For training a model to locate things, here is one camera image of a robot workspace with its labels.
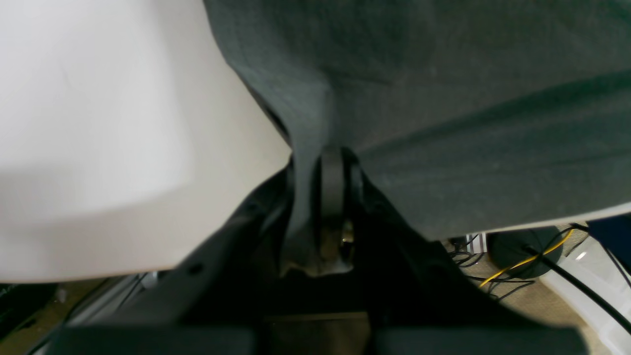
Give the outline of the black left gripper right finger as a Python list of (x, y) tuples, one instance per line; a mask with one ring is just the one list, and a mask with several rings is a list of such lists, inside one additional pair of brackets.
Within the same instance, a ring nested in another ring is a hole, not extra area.
[(340, 147), (318, 160), (318, 255), (352, 269), (370, 323), (370, 355), (585, 355), (578, 330), (528, 319), (477, 290), (425, 240)]

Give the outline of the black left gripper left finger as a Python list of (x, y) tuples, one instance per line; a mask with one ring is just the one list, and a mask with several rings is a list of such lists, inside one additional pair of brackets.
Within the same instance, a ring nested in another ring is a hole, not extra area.
[(49, 355), (254, 355), (261, 319), (248, 276), (257, 249), (284, 236), (293, 166), (260, 184), (158, 284), (91, 322), (66, 324)]

